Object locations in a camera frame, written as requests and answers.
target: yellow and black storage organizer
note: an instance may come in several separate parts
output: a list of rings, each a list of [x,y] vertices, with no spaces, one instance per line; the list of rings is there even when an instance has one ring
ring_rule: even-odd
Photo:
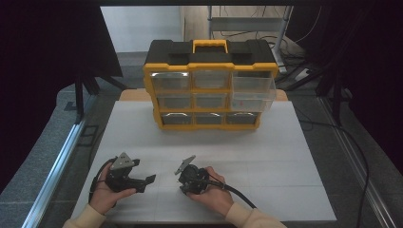
[[[144,64],[154,119],[172,130],[258,128],[277,74],[264,40],[154,40]]]

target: cable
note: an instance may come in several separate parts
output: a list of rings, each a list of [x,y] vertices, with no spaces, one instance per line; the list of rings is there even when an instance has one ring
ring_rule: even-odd
[[[359,203],[359,209],[358,209],[358,216],[357,216],[357,220],[356,220],[356,228],[359,228],[361,226],[361,217],[362,217],[362,209],[364,206],[364,200],[365,200],[365,195],[367,192],[367,188],[368,188],[368,183],[370,180],[370,168],[367,162],[367,158],[365,157],[364,152],[362,151],[361,147],[359,146],[359,144],[356,142],[355,138],[350,134],[350,132],[348,132],[347,130],[343,129],[342,127],[338,126],[338,125],[332,125],[332,124],[327,124],[327,123],[318,123],[318,122],[312,122],[312,121],[303,121],[303,120],[299,120],[301,123],[309,123],[309,124],[316,124],[316,125],[321,125],[321,126],[330,126],[333,127],[337,130],[340,130],[342,132],[344,132],[349,138],[350,140],[353,141],[353,143],[355,144],[356,148],[358,149],[362,160],[364,161],[364,166],[365,166],[365,183],[364,183],[364,188],[362,190],[362,195],[361,195],[361,199],[360,199],[360,203]]]
[[[307,115],[305,115],[299,108],[297,108],[294,104],[293,104],[293,107],[294,107],[294,109],[296,110],[296,111],[298,111],[302,116],[304,116],[306,119],[308,119],[308,122],[311,122],[312,120],[311,120],[311,118],[309,118]],[[311,130],[313,130],[314,129],[314,124],[313,123],[310,123],[311,124],[311,128],[310,129],[302,129],[303,131],[311,131]]]
[[[89,188],[88,202],[90,202],[91,199],[92,199],[92,195],[94,194],[95,188],[97,187],[98,178],[99,178],[100,174],[102,173],[102,171],[104,170],[104,168],[105,168],[110,162],[114,162],[114,161],[116,161],[116,159],[117,159],[117,158],[110,159],[110,160],[106,161],[106,162],[101,166],[101,168],[98,170],[98,173],[97,173],[97,175],[94,177],[94,179],[92,180],[91,187]]]
[[[223,183],[219,180],[217,181],[212,181],[212,180],[197,180],[197,179],[192,179],[192,181],[199,181],[199,182],[203,182],[203,183],[207,183],[207,184],[211,184],[211,185],[215,185],[218,186],[221,189],[224,190],[228,190],[234,194],[236,194],[237,196],[239,196],[243,201],[245,201],[250,207],[252,208],[257,208],[255,206],[255,204],[253,204],[253,202],[251,200],[249,200],[247,197],[245,197],[242,192],[238,191],[237,189],[235,189],[234,187],[231,187],[230,185]]]
[[[304,35],[302,38],[300,38],[299,40],[295,41],[296,43],[298,43],[299,41],[305,39],[305,37],[307,37],[309,34],[311,34],[312,30],[314,30],[314,27],[317,25],[317,20],[319,19],[320,16],[320,12],[322,11],[322,7],[319,8],[319,12],[317,13],[317,19],[315,20],[314,24],[312,25],[311,29],[309,30],[309,32]]]

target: wall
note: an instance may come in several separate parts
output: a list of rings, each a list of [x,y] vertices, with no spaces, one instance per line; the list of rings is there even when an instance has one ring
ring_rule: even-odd
[[[181,41],[180,7],[101,7],[116,52],[148,51],[155,39]]]

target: black curtain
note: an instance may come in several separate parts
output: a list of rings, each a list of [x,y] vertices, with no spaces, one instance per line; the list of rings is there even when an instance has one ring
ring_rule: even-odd
[[[403,174],[403,7],[376,1],[349,46],[344,85],[350,108]]]
[[[46,126],[58,92],[90,69],[122,72],[99,6],[3,3],[0,33],[3,191]]]

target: metal frame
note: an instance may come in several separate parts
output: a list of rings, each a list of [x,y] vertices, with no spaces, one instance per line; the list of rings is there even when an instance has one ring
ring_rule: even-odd
[[[278,38],[272,47],[272,52],[278,64],[279,72],[287,73],[287,68],[281,58],[280,45],[290,19],[293,7],[286,6],[282,18],[250,18],[250,17],[212,17],[212,6],[208,6],[208,38],[213,31],[276,31]]]

